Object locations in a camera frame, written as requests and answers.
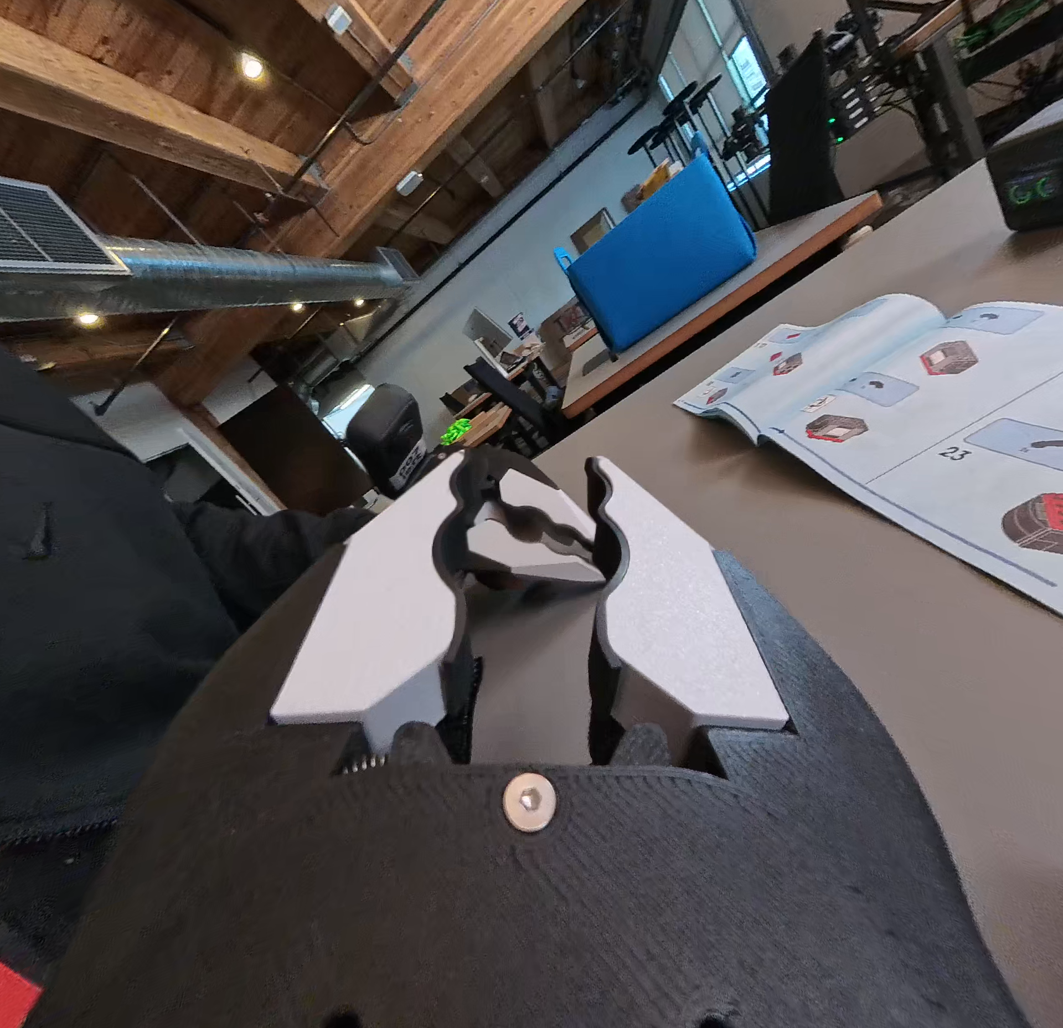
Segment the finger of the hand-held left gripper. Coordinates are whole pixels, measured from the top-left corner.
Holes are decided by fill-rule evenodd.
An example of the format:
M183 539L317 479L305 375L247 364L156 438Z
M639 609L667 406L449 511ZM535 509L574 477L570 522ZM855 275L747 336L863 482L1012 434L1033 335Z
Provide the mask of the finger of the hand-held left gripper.
M514 542L592 547L592 518L562 489L523 472L488 475L488 522Z
M475 569L522 583L566 583L595 585L605 583L591 558L575 547L554 541L524 541L514 537L495 520L475 524L467 534L467 543Z

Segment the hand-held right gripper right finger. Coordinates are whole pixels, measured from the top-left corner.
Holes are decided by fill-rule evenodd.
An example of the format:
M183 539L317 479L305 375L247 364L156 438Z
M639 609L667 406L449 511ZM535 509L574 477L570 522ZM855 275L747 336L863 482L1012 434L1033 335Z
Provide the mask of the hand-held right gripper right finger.
M652 725L682 764L707 729L782 732L790 717L718 551L606 457L586 461L605 586L589 650L588 751Z

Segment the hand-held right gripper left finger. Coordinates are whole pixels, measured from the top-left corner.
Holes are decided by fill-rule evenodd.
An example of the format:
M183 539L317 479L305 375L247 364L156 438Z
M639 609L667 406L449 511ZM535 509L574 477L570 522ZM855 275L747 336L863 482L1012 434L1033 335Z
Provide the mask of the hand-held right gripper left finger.
M469 753L476 667L465 582L479 508L471 455L458 453L349 539L273 724L353 723L381 754L420 722L441 727L452 754Z

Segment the person's left forearm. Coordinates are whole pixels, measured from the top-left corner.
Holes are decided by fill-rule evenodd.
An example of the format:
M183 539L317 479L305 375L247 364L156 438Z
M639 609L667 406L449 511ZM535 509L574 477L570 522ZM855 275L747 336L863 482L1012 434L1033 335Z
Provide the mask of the person's left forearm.
M240 633L331 547L374 519L371 511L355 507L325 516L293 509L257 516L206 502L170 506Z

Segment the grey desk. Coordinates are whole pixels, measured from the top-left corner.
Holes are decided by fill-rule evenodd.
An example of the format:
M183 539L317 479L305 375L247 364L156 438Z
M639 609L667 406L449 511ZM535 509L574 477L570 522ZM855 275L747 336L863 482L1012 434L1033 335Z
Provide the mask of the grey desk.
M716 544L750 557L848 659L857 686L738 564L772 659L793 674L796 734L713 732L727 779L699 782L684 858L705 880L674 930L649 898L663 829L606 790L647 835L638 857L592 829L598 901L567 901L560 955L539 973L491 970L493 995L529 989L532 1026L1028 1026L1006 980L1061 1026L1061 622L830 494L778 450L668 405L787 306L850 305L914 279L960 301L971 276L1061 300L1061 232L1003 259L1003 218L972 168L860 245L728 322L713 340L601 414L545 457L575 479L596 451Z

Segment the silver monitor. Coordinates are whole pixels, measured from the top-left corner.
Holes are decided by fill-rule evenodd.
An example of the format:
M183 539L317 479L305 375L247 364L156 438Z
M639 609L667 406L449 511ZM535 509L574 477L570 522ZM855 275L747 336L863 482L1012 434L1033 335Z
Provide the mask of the silver monitor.
M513 334L508 326L499 326L489 316L478 308L473 308L462 326L465 337L474 344L482 346L482 349L491 357L497 358L500 354L508 351L512 344Z

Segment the blue felt storage bin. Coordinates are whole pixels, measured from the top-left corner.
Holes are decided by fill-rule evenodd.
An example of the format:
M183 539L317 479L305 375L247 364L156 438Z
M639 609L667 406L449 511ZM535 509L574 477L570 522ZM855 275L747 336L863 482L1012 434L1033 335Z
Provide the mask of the blue felt storage bin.
M704 152L579 257L554 250L613 356L698 303L757 254L750 225Z

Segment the light blue instruction booklet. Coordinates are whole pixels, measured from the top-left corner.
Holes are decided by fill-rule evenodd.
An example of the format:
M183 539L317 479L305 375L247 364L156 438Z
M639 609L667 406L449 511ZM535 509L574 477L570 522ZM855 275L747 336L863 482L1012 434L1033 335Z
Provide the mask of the light blue instruction booklet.
M1062 611L1062 309L882 294L782 324L674 405Z

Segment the person's black clothing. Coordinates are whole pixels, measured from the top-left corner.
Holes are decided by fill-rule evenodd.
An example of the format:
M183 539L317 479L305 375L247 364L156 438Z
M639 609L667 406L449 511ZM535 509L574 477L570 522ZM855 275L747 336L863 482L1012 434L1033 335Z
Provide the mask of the person's black clothing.
M235 623L154 475L2 352L2 1026L68 945L158 742Z

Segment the grey table with wooden edge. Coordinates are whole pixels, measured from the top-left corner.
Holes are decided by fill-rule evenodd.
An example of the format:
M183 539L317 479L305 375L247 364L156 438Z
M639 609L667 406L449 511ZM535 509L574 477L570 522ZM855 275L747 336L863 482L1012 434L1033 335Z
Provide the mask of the grey table with wooden edge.
M860 193L756 234L755 262L624 351L609 349L597 333L575 349L561 412L575 421L628 395L673 364L707 344L737 321L830 262L845 239L884 209L877 191Z

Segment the metal vent grille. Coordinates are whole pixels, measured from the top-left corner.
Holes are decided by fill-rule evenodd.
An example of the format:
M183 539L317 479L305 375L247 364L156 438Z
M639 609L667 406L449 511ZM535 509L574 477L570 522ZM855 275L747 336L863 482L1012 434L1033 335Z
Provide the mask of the metal vent grille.
M130 271L49 187L2 176L1 273L126 277Z

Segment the cluster of black bar stools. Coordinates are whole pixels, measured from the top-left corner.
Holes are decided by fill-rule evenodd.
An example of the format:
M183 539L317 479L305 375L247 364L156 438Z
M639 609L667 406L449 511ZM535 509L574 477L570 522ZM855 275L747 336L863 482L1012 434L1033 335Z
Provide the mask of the cluster of black bar stools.
M687 84L667 103L659 122L631 144L627 155L642 152L652 161L656 150L661 148L670 158L686 165L699 154L708 157L716 154L715 142L701 109L721 80L722 75L715 75L705 84L698 85L695 81Z

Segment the black panel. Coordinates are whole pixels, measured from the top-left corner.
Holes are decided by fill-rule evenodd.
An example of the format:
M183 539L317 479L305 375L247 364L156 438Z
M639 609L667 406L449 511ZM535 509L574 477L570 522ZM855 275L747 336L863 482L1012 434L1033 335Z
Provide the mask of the black panel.
M843 201L833 165L829 74L819 30L767 91L767 221L772 226Z

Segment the equipment rack with green lights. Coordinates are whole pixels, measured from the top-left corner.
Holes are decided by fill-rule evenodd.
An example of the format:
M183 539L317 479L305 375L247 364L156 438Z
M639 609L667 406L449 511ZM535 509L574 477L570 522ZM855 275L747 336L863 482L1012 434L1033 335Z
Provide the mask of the equipment rack with green lights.
M889 112L943 176L1061 96L1062 0L845 0L827 36L833 141Z

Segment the black power adapter box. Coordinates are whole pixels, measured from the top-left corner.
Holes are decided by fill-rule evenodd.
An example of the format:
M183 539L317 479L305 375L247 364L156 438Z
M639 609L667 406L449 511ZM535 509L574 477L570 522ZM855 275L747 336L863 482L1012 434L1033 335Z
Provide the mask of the black power adapter box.
M988 171L1003 214L1017 233L1062 225L1062 132L1033 131L988 151Z

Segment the silver air duct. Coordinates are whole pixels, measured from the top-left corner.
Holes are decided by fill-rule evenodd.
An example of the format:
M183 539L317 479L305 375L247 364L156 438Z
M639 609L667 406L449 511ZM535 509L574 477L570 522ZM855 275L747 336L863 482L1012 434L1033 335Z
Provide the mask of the silver air duct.
M2 323L379 301L400 299L419 281L399 251L385 248L372 262L349 263L111 236L101 245L109 264L3 268Z

